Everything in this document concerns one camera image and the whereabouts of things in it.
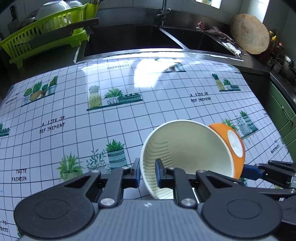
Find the bowl rim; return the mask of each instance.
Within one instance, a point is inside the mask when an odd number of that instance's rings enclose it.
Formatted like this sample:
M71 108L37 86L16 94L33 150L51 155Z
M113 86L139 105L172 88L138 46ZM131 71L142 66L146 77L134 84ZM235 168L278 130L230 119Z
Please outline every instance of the bowl rim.
M144 158L144 150L145 150L145 147L147 146L147 143L148 141L150 140L151 136L156 132L158 131L160 128L166 126L166 125L169 125L171 123L174 123L174 122L190 122L190 123L193 123L193 124L197 124L197 125L200 125L200 126L203 126L205 127L206 129L208 129L209 131L213 132L219 139L220 141L222 142L222 144L224 145L224 147L226 148L226 151L228 152L228 155L230 157L230 160L231 160L231 176L232 178L234 177L234 161L233 161L233 158L232 158L232 155L231 155L231 152L228 148L228 146L226 145L225 141L220 137L220 135L215 132L214 130L212 130L210 127L200 123L200 122L197 122L197 121L193 121L193 120L171 120L171 121L168 121L166 123L163 123L161 124L160 126L158 126L157 128L155 128L149 135L148 137L146 138L143 146L142 146L142 149L141 149L141 154L140 154L140 171L141 171L141 176L142 176L142 179L144 181L144 184L147 188L147 190L149 191L150 195L154 198L154 199L159 199L155 193L152 191L152 189L150 188L148 182L147 182L147 179L144 175L144 162L143 162L143 158Z

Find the metal screw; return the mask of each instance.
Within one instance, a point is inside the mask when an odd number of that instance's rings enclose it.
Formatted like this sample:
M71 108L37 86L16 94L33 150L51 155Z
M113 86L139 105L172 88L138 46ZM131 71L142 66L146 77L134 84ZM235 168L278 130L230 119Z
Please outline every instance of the metal screw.
M111 206L115 203L115 200L112 198L103 198L101 200L101 204L103 204L104 206Z
M184 198L181 203L186 207L190 207L195 204L195 201L192 198Z

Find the sink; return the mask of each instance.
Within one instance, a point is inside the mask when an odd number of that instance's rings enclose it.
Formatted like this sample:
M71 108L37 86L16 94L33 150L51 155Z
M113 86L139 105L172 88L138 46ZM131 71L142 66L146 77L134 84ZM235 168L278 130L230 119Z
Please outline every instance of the sink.
M150 25L120 25L93 29L84 56L145 48L182 49L175 41Z
M222 44L220 44L205 33L178 28L163 29L191 50L208 51L235 56Z

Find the utensil holder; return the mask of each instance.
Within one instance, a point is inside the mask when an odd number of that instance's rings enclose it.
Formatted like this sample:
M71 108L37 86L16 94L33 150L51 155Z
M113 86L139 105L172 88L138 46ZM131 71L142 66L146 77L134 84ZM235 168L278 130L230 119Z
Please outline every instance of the utensil holder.
M94 18L98 12L99 5L98 4L87 4L85 11L85 19Z

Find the green dish rack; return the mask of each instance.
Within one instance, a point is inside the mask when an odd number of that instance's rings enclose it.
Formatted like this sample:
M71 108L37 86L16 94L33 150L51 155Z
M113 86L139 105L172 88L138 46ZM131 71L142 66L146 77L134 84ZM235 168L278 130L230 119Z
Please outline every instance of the green dish rack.
M10 56L9 63L15 63L18 68L23 66L23 60L47 51L52 48L70 44L71 47L78 47L82 41L89 40L86 30L78 28L73 30L71 36L67 36L39 47L32 46L30 42L42 35L45 35L53 30L63 28L71 23L94 18L99 6L96 4L85 4L83 6L71 8L36 22L22 28L21 30L11 34L2 42L0 46Z

